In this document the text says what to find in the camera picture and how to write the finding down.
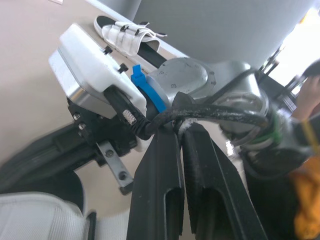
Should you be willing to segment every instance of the black screw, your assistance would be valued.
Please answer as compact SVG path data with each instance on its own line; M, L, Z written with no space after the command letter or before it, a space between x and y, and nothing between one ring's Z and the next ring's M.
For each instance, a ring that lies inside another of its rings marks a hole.
M128 68L124 63L121 63L118 72L119 72L120 74L122 74L123 72L126 72L126 71L128 71L128 70L129 70L129 68Z
M112 50L111 47L109 47L109 46L106 46L105 49L104 49L104 51L103 51L103 53L104 53L105 55L110 54L110 53L112 53L112 52L113 52L113 50Z
M121 181L124 181L124 180L126 180L126 178L127 178L127 173L126 173L125 171L121 171L121 172L119 173L118 177L119 177L119 179L120 179Z
M105 152L105 155L107 158L111 158L114 155L114 151L109 149L108 151Z

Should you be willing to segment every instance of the black strap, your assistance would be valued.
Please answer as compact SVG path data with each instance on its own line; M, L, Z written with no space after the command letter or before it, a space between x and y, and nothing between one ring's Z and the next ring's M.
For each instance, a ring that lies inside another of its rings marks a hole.
M88 240L95 240L96 236L96 224L97 224L97 212L91 212L87 217L89 220Z

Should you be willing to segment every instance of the metal bolt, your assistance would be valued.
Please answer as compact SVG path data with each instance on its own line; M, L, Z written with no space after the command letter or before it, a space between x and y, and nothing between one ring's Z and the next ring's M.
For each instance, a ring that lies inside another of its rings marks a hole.
M111 158L113 155L114 155L114 151L112 151L111 149L105 152L105 156L107 158Z
M129 70L129 68L128 68L124 63L121 63L118 72L119 72L120 74L122 74L123 72L126 72L126 71L128 71L128 70Z
M85 123L79 123L79 125L78 125L78 127L79 127L79 129L80 130L83 130L83 129L85 129L85 127L86 127L87 125L85 124Z
M121 181L124 181L124 180L126 180L126 178L127 178L127 173L126 173L125 171L121 171L121 172L119 173L118 177L119 177L119 179L120 179Z
M75 121L77 121L80 117L81 117L81 115L80 115L79 113L73 114L73 119L74 119Z

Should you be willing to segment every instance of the floor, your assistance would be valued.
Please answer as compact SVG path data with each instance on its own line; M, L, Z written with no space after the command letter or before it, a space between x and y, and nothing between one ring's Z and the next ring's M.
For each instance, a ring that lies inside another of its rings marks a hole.
M84 0L0 1L0 161L3 163L34 139L72 122L66 97L48 64L59 36L77 22L99 44L93 28L102 12ZM114 55L117 61L127 60ZM218 126L204 123L211 137L226 152ZM132 151L122 160L134 175L144 153ZM122 196L109 168L95 162L76 171L85 190L87 209L98 216L116 214L130 207L131 196ZM184 228L181 239L194 239Z

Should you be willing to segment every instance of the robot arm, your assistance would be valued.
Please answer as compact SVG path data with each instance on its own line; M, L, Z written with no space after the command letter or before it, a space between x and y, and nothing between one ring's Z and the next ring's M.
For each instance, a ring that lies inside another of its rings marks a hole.
M148 147L148 139L160 126L197 118L219 123L231 143L239 147L248 169L261 178L286 174L313 154L300 123L273 108L258 87L255 71L246 63L205 64L187 57L165 61L146 75L145 82L166 110L147 119L147 111L152 108L157 113L157 106L129 80L123 65L77 25L60 40L62 45L49 62L68 99L103 118L117 114L137 136L135 148L140 151ZM193 104L173 106L177 93L188 95Z

